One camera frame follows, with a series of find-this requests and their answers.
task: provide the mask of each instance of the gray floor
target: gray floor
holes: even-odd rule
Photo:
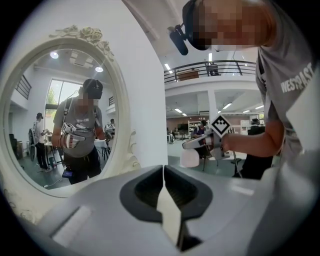
[[[182,144],[184,141],[176,140],[174,144],[167,144],[168,148],[168,164],[171,166],[180,166],[180,155],[182,152]],[[224,159],[220,161],[204,160],[200,159],[200,164],[197,167],[189,168],[197,172],[205,172],[207,174],[232,177],[235,174],[235,165],[231,163],[233,157],[230,159]],[[238,167],[241,170],[244,160],[238,163]]]
[[[101,163],[101,169],[103,169],[107,163],[107,157],[104,160],[104,158],[101,155],[102,149],[97,148],[97,150],[100,151],[99,152],[100,163]],[[52,152],[48,153],[49,158],[52,156],[53,156]],[[60,161],[60,156],[58,154],[58,151],[55,151],[54,156],[57,161]],[[62,178],[62,173],[64,172],[64,168],[61,163],[58,163],[57,167],[54,170],[49,172],[44,172],[39,166],[37,166],[37,163],[38,163],[37,159],[35,159],[35,161],[31,161],[29,156],[19,159],[18,162],[23,167],[23,170],[26,172],[26,174],[33,181],[35,181],[38,185],[42,187],[45,185],[51,185],[56,181],[60,180]],[[70,185],[69,179],[62,178],[60,182],[57,182],[56,184],[49,186],[47,189],[52,190],[52,189],[61,188],[69,185]]]

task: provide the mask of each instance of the ornate mirror frame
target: ornate mirror frame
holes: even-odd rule
[[[73,195],[94,181],[116,176],[140,168],[133,154],[135,131],[131,130],[130,106],[121,69],[115,60],[109,42],[102,40],[100,29],[76,25],[56,30],[33,50],[18,57],[13,64],[2,62],[0,77],[0,186],[17,215],[36,223],[51,207]],[[9,139],[9,109],[11,95],[25,70],[37,59],[58,49],[74,49],[87,53],[108,71],[114,85],[117,125],[111,155],[101,174],[86,181],[47,190],[36,184],[21,168]]]

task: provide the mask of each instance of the gray t-shirt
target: gray t-shirt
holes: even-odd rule
[[[300,29],[276,4],[264,1],[276,20],[273,46],[258,48],[256,82],[262,95],[265,122],[281,120],[285,128],[283,163],[302,147],[286,112],[311,81],[316,59]]]
[[[58,127],[62,127],[63,125],[65,102],[66,101],[60,103],[53,119],[54,124]],[[95,106],[97,114],[96,118],[99,122],[99,126],[96,123],[93,109],[88,110],[88,112],[84,114],[76,113],[76,102],[77,98],[74,98],[71,106],[69,107],[69,111],[65,117],[64,122],[75,126],[75,134],[85,137],[85,140],[80,141],[75,148],[63,148],[63,152],[73,158],[81,158],[88,155],[94,149],[94,130],[95,128],[102,127],[102,114],[100,108],[98,106]]]

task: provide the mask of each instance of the man in gray t-shirt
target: man in gray t-shirt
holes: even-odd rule
[[[72,173],[69,178],[71,184],[94,177],[101,173],[99,155],[95,148],[96,136],[105,140],[102,128],[102,114],[95,104],[96,99],[90,98],[88,90],[101,90],[102,84],[95,79],[87,79],[79,89],[79,96],[68,98],[61,102],[54,116],[54,128],[52,135],[53,146],[61,146],[64,152],[63,162],[67,170]],[[64,123],[76,127],[75,135],[85,138],[79,141],[76,147],[68,148],[66,139],[61,136],[61,128]]]
[[[201,44],[258,47],[256,82],[264,105],[265,132],[228,133],[222,138],[223,149],[270,157],[283,147],[282,163],[293,160],[302,148],[286,112],[312,80],[316,65],[302,32],[271,0],[196,0],[189,1],[182,12],[187,14],[193,3],[192,26]]]

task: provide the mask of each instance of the round ceiling light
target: round ceiling light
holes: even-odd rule
[[[53,59],[58,59],[58,58],[59,58],[59,54],[56,53],[55,51],[50,52],[50,56],[51,56],[51,58],[53,58]]]
[[[97,71],[97,72],[102,72],[102,71],[104,71],[104,70],[103,70],[103,68],[102,68],[102,67],[97,66],[97,67],[95,68],[95,71]]]

